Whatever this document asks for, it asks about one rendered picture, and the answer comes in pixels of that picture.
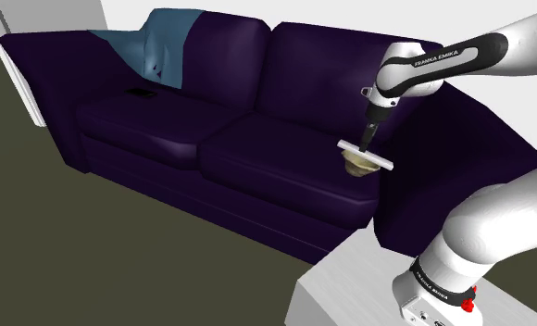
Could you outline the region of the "dark purple sofa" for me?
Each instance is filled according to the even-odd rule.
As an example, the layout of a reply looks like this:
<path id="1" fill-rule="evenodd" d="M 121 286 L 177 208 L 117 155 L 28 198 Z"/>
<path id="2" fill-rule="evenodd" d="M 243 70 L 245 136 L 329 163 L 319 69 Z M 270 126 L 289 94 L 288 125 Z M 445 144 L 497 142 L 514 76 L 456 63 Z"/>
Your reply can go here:
<path id="1" fill-rule="evenodd" d="M 0 44 L 65 163 L 317 263 L 372 226 L 387 169 L 345 170 L 340 140 L 367 123 L 361 91 L 393 35 L 204 11 L 183 48 L 180 89 L 136 73 L 87 31 L 9 33 Z M 537 151 L 487 106 L 451 86 Z M 150 98 L 127 94 L 142 88 Z M 376 132 L 388 144 L 423 105 L 402 99 Z"/>

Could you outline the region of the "white door frame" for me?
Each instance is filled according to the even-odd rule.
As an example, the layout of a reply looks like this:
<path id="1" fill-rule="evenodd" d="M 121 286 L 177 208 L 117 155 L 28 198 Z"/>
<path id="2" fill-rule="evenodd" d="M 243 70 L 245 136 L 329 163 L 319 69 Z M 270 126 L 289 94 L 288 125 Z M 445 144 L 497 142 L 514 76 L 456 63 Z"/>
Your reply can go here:
<path id="1" fill-rule="evenodd" d="M 0 37 L 6 34 L 6 29 L 4 27 L 3 20 L 0 18 Z M 4 50 L 3 46 L 0 44 L 0 59 L 2 60 L 6 72 L 8 73 L 10 80 L 18 91 L 19 97 L 26 107 L 30 118 L 33 123 L 38 127 L 45 127 L 46 123 L 44 118 L 37 106 L 37 103 L 33 97 L 30 86 L 23 78 L 22 74 L 19 72 L 16 65 L 13 63 L 9 55 Z"/>

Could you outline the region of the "beige bowl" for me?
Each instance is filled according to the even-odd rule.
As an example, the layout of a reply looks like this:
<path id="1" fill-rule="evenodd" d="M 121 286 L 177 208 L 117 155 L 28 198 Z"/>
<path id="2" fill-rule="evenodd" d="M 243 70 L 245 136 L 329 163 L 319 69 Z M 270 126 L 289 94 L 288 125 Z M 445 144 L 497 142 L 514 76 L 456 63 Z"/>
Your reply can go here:
<path id="1" fill-rule="evenodd" d="M 343 150 L 342 156 L 345 161 L 345 170 L 354 177 L 363 177 L 372 172 L 376 172 L 381 167 L 373 162 L 370 162 L 363 157 L 360 157 L 352 152 Z"/>

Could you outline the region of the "grey robot stand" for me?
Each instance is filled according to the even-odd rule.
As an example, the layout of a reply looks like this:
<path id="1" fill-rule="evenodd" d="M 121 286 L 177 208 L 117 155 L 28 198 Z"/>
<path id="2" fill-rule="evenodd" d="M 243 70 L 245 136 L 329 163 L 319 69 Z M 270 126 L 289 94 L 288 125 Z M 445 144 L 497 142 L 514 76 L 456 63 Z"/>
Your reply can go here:
<path id="1" fill-rule="evenodd" d="M 371 227 L 354 232 L 301 276 L 286 326 L 453 326 L 416 303 L 405 320 L 393 297 L 393 279 L 412 257 L 380 246 Z"/>

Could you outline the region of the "blue blanket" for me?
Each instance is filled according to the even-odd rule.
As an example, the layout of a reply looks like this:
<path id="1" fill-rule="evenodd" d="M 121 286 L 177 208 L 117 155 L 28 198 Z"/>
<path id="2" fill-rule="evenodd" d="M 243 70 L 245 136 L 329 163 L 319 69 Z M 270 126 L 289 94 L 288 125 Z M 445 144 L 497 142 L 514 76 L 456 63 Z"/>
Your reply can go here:
<path id="1" fill-rule="evenodd" d="M 90 30 L 107 41 L 141 77 L 180 89 L 183 48 L 200 9 L 155 8 L 138 31 Z"/>

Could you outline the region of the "white bar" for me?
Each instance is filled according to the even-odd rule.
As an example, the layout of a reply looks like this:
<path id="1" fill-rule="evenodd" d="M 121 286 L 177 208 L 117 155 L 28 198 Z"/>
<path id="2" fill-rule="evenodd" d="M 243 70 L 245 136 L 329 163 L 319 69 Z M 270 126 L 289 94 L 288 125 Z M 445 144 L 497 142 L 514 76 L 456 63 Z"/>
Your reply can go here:
<path id="1" fill-rule="evenodd" d="M 343 150 L 347 150 L 349 152 L 352 152 L 360 157 L 363 157 L 364 159 L 370 161 L 370 162 L 373 162 L 377 165 L 379 165 L 381 168 L 384 168 L 384 169 L 387 169 L 387 170 L 393 170 L 393 162 L 386 159 L 386 158 L 383 158 L 383 157 L 380 157 L 378 155 L 375 155 L 371 152 L 369 152 L 368 150 L 366 151 L 360 151 L 359 150 L 359 147 L 354 145 L 354 144 L 351 144 L 349 142 L 346 142 L 345 140 L 340 140 L 338 143 L 337 143 L 337 146 L 342 148 Z"/>

